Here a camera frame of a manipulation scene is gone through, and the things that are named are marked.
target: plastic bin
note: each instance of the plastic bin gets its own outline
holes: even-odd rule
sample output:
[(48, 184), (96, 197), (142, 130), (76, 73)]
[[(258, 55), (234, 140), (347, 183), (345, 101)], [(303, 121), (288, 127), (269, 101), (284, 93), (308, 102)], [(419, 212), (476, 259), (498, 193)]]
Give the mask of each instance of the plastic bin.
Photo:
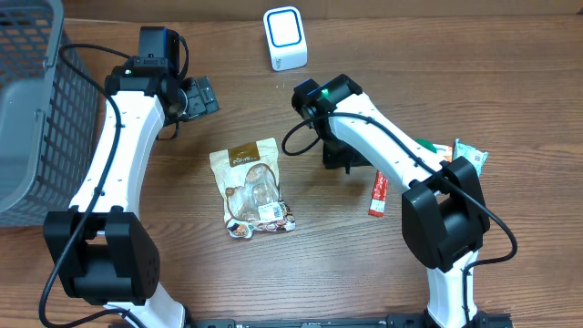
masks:
[(0, 227), (66, 210), (87, 174), (98, 97), (58, 58), (63, 24), (58, 0), (0, 1)]

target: plastic bag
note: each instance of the plastic bag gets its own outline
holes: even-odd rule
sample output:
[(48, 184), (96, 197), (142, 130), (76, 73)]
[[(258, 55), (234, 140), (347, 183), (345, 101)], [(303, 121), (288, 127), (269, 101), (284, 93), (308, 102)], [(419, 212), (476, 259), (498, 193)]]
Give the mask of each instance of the plastic bag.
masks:
[(274, 138), (210, 154), (210, 168), (224, 200), (224, 220), (232, 237), (295, 229), (295, 219), (280, 193), (278, 155)]

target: wooden table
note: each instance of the wooden table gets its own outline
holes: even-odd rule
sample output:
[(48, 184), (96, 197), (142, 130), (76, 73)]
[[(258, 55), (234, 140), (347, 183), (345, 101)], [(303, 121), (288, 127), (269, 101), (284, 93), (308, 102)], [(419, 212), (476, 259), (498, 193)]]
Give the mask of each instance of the wooden table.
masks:
[[(292, 88), (345, 73), (413, 138), (455, 138), (490, 157), (486, 203), (515, 232), (518, 255), (476, 270), (481, 310), (512, 313), (516, 327), (579, 327), (583, 320), (583, 17), (477, 17), (307, 21), (310, 62), (271, 71), (261, 22), (166, 24), (190, 48), (189, 73), (208, 75), (220, 111), (184, 125), (152, 150), (140, 215), (159, 247), (161, 281), (195, 318), (298, 319), (421, 312), (425, 269), (401, 237), (400, 197), (367, 215), (373, 168), (325, 170), (322, 149), (280, 157), (297, 230), (232, 239), (209, 153), (262, 138), (281, 142), (300, 122)], [(68, 26), (75, 42), (135, 54), (140, 25)], [(119, 58), (82, 50), (102, 82)], [(311, 141), (305, 130), (291, 141)], [(506, 253), (495, 225), (481, 258)], [(42, 229), (0, 230), (0, 327), (37, 327), (53, 266)], [(58, 282), (49, 318), (96, 312)], [(105, 327), (100, 319), (87, 327)]]

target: perforated basket side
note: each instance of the perforated basket side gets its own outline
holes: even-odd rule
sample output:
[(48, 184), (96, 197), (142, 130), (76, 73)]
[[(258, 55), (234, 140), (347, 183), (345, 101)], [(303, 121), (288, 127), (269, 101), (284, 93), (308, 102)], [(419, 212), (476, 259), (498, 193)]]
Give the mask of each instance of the perforated basket side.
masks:
[[(49, 210), (67, 208), (87, 173), (98, 97), (96, 90), (60, 59), (56, 60), (53, 67), (43, 69), (43, 62), (51, 59), (51, 54), (44, 56), (51, 41), (50, 10), (34, 7), (30, 11), (22, 8), (17, 11), (0, 11), (0, 25), (3, 18), (10, 20), (9, 29), (13, 32), (10, 32), (8, 38), (7, 28), (0, 30), (3, 33), (0, 35), (0, 46), (8, 46), (5, 57), (0, 54), (0, 61), (4, 63), (8, 60), (11, 65), (6, 66), (7, 69), (0, 67), (0, 74), (4, 70), (4, 74), (0, 75), (0, 83), (10, 83), (15, 78), (39, 77), (44, 73), (45, 81), (49, 82), (44, 87), (50, 88), (50, 101), (43, 105), (46, 122), (35, 181), (20, 201), (0, 213), (0, 226), (40, 225)], [(1, 44), (3, 36), (8, 41)], [(69, 43), (63, 32), (60, 45)], [(75, 49), (67, 50), (66, 56), (71, 63), (87, 73)]]

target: white box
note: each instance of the white box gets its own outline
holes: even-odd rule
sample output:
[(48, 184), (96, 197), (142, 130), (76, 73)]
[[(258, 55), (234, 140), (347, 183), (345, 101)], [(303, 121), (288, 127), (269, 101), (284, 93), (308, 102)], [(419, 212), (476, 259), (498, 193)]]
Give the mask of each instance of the white box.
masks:
[(263, 16), (263, 24), (274, 70), (302, 67), (308, 63), (302, 16), (296, 7), (268, 10)]

